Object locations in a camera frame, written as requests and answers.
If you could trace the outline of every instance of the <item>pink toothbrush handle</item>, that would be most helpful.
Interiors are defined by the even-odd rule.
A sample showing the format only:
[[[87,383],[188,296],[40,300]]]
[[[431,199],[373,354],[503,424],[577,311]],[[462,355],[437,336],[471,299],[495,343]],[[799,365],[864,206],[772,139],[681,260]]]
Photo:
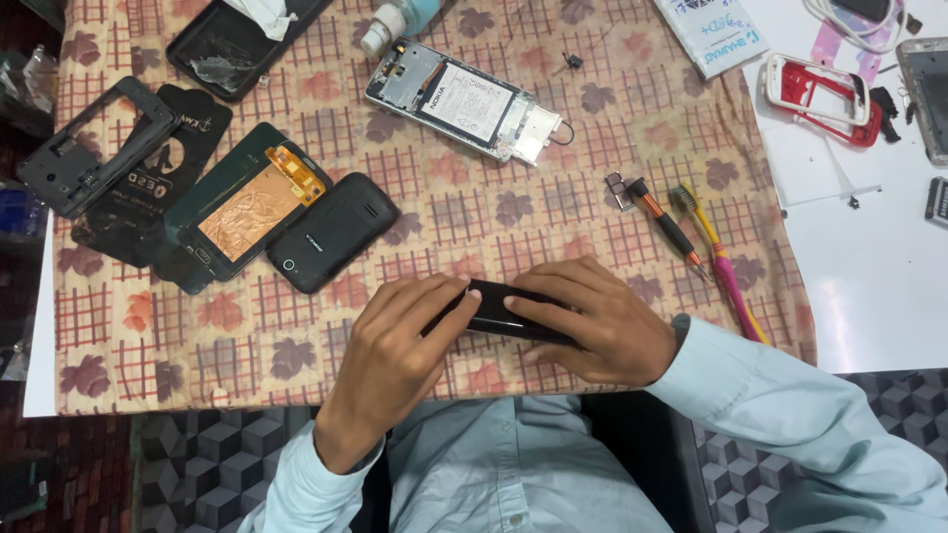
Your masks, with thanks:
[[[747,314],[747,307],[744,305],[744,297],[738,289],[738,278],[734,275],[734,268],[731,266],[731,260],[727,257],[716,255],[714,258],[715,273],[718,274],[718,280],[724,285],[724,290],[731,297],[731,303],[734,304],[734,310],[738,312],[740,326],[744,329],[744,337],[750,340],[761,342],[760,335],[754,329],[750,315]]]

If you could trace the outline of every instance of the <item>patterned tablecloth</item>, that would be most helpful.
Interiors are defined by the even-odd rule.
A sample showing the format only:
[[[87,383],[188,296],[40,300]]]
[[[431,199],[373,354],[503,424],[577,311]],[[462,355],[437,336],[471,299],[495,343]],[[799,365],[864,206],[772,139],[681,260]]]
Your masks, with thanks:
[[[71,2],[59,125],[129,74],[153,90],[196,87],[167,63],[164,48],[205,4]],[[375,290],[437,271],[504,281],[538,263],[591,255],[661,316],[684,311],[738,332],[726,295],[685,267],[650,216],[617,209],[603,183],[611,171],[645,176],[664,204],[669,188],[691,184],[764,331],[815,363],[810,306],[739,69],[703,83],[648,0],[460,0],[420,41],[527,88],[575,129],[575,141],[551,145],[536,168],[501,165],[365,102],[376,61],[358,42],[376,7],[329,7],[273,65],[269,87],[232,106],[208,168],[268,121],[334,179],[370,175],[404,213],[395,227],[313,296],[258,259],[230,283],[189,297],[148,268],[77,247],[70,222],[58,219],[60,414],[318,404]],[[582,68],[568,68],[564,50],[585,60]],[[114,111],[83,139],[107,155],[133,125]],[[690,221],[682,225],[709,256]],[[462,335],[430,396],[604,391],[549,363],[522,364],[527,347]]]

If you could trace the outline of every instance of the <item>white bottle cap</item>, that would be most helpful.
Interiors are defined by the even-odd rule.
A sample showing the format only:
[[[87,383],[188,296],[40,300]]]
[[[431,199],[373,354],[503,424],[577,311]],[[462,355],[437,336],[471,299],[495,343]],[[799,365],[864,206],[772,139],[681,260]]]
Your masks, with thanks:
[[[405,31],[405,17],[392,4],[382,4],[372,16],[372,25],[362,38],[365,53],[377,56],[382,48]]]

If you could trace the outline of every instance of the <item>shirt cuff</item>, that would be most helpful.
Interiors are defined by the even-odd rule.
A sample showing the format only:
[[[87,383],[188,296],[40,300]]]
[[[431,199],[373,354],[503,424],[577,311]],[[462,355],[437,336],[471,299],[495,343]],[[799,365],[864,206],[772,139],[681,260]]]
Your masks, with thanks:
[[[277,479],[274,481],[282,481],[281,485],[285,489],[324,503],[347,500],[353,492],[362,487],[362,481],[368,475],[369,469],[381,456],[385,437],[379,439],[375,447],[348,473],[339,475],[329,471],[319,460],[313,444],[314,425],[315,421],[310,420],[286,443],[280,453],[280,465],[277,468]]]
[[[645,390],[689,418],[711,418],[744,395],[761,347],[692,317],[678,356]]]

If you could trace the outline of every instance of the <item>shirt sleeve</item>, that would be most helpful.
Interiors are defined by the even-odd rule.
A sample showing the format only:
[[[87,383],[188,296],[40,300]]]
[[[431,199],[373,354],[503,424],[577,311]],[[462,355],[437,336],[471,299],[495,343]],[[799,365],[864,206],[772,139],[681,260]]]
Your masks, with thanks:
[[[844,379],[692,318],[646,390],[708,430],[804,467],[770,515],[777,531],[948,530],[945,471],[888,434]]]
[[[280,452],[266,500],[247,514],[238,533],[340,533],[362,507],[362,482],[385,438],[346,475],[326,469],[316,455],[310,421]]]

